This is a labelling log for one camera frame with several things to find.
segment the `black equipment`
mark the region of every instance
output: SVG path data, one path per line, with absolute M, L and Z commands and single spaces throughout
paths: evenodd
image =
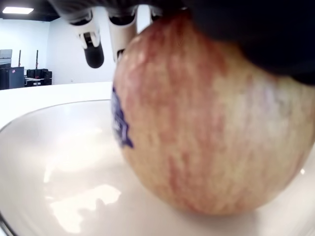
M 0 69 L 0 90 L 24 88 L 24 67 Z

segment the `apple skin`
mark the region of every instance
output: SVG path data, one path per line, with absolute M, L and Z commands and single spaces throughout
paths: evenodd
M 225 215 L 278 196 L 315 141 L 315 89 L 204 36 L 188 13 L 131 42 L 114 79 L 143 185 L 176 208 Z

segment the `blue sticker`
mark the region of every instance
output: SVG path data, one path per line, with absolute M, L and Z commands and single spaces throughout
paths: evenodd
M 124 147 L 125 145 L 133 148 L 133 143 L 131 139 L 128 137 L 129 125 L 125 121 L 124 112 L 122 111 L 119 97 L 116 94 L 116 90 L 113 87 L 112 93 L 112 114 L 114 117 L 113 128 L 115 137 L 120 145 L 120 147 Z

